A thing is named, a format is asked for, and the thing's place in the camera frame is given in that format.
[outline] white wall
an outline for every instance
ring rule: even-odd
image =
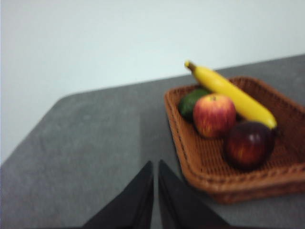
[[[2,0],[1,163],[62,96],[305,52],[303,0]]]

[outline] red apple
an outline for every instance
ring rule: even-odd
[[[222,94],[209,94],[196,102],[193,120],[202,136],[221,137],[234,126],[236,109],[229,97]]]
[[[224,158],[235,168],[251,170],[261,166],[275,145],[275,132],[259,122],[235,125],[224,141]]]

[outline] basket rim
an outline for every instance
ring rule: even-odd
[[[279,100],[282,100],[288,106],[294,107],[294,110],[302,113],[305,117],[305,107],[297,104],[291,99],[285,97],[276,89],[267,85],[262,80],[249,77],[249,76],[235,76],[229,78],[229,80],[248,80],[254,84],[260,86],[268,93],[272,93]],[[282,185],[285,183],[305,182],[305,162],[295,163],[291,166],[272,168],[269,170],[253,170],[251,172],[242,173],[238,175],[230,175],[227,177],[220,175],[211,175],[205,172],[196,171],[188,161],[188,156],[185,151],[185,144],[180,138],[179,132],[181,132],[177,118],[173,114],[174,104],[171,103],[170,93],[173,91],[194,88],[198,84],[186,85],[175,87],[168,90],[164,95],[165,108],[170,122],[170,127],[173,135],[173,139],[176,146],[176,153],[178,155],[182,173],[186,180],[194,187],[203,189],[210,193],[223,193],[223,192],[235,192],[242,190],[250,190],[254,188],[270,187],[275,185]]]

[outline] avocado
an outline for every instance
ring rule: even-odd
[[[198,99],[209,93],[210,92],[204,88],[198,88],[184,96],[178,104],[178,110],[182,117],[185,118],[187,121],[192,122],[193,108],[195,106],[195,103]]]

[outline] rectangular tray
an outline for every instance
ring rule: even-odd
[[[305,191],[305,108],[263,81],[238,76],[230,81],[251,95],[275,116],[279,135],[271,157],[259,169],[243,172],[222,158],[223,139],[200,137],[193,124],[178,112],[180,99],[199,87],[183,86],[166,92],[168,115],[182,173],[193,187],[206,191],[219,203]]]

